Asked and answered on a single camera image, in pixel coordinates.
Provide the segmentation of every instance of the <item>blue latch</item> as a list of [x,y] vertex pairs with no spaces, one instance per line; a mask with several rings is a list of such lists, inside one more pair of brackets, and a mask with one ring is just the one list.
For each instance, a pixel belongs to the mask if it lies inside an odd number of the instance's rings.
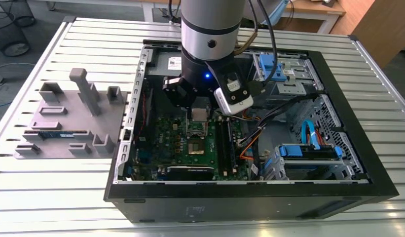
[[334,147],[334,151],[337,153],[338,158],[342,158],[344,153],[342,153],[341,147]]
[[[273,70],[274,56],[269,55],[269,54],[261,54],[260,63],[261,63],[261,68],[263,68],[263,72],[264,72],[264,77],[267,78],[271,74],[271,71]],[[286,81],[288,80],[288,76],[284,75],[281,69],[282,69],[282,64],[278,63],[276,73],[272,77],[273,81]]]
[[297,145],[288,145],[278,147],[282,157],[301,157],[301,148]]

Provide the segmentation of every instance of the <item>wire bundle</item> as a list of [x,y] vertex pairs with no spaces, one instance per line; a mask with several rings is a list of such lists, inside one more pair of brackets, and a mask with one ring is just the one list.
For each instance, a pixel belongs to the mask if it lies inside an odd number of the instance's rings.
[[240,153],[239,157],[241,159],[249,159],[249,157],[244,156],[244,153],[248,151],[248,149],[252,146],[253,142],[259,139],[259,137],[261,135],[261,132],[263,132],[263,129],[267,126],[268,120],[273,119],[276,116],[278,116],[280,114],[282,114],[300,101],[309,100],[309,99],[316,99],[318,96],[320,96],[318,93],[297,96],[297,97],[292,98],[290,100],[285,101],[281,105],[278,105],[271,111],[267,112],[267,114],[259,120],[259,122],[256,124],[256,127],[252,130],[252,132],[249,132],[249,134],[239,142],[239,144],[244,144],[245,142],[249,141],[249,139],[252,139],[251,142],[249,142],[249,144],[245,146],[243,152]]

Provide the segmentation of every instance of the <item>aluminum work table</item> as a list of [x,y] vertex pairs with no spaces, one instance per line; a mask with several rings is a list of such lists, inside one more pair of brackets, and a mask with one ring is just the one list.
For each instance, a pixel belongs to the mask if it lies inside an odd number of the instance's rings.
[[[241,29],[239,41],[251,36]],[[400,236],[405,237],[405,101],[361,44],[346,36],[276,32],[278,48],[321,51],[400,196],[325,219],[132,224],[103,201],[111,159],[16,159],[43,82],[76,89],[85,68],[99,88],[131,91],[144,39],[180,40],[164,23],[76,18],[63,22],[0,122],[0,234],[61,236]],[[271,46],[261,31],[253,45]]]

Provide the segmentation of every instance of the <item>floor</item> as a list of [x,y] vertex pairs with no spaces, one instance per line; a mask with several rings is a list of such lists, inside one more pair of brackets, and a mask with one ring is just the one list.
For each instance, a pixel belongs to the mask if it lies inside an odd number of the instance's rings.
[[[139,7],[121,7],[77,3],[57,3],[55,12],[47,10],[43,1],[29,0],[31,10],[36,17],[36,24],[24,29],[24,34],[31,43],[31,51],[19,57],[4,57],[0,53],[0,65],[6,63],[36,63],[41,53],[52,39],[60,22],[67,15],[89,18],[105,18],[119,20],[143,21],[144,14]],[[155,11],[155,21],[167,22],[161,13]],[[6,104],[15,98],[24,80],[28,77],[32,67],[27,65],[13,65],[0,69],[0,75],[6,78],[6,84],[0,86],[0,104]],[[396,85],[400,93],[405,97],[405,58],[397,55],[390,64],[384,69],[385,74]],[[7,106],[0,107],[0,118],[6,113]]]

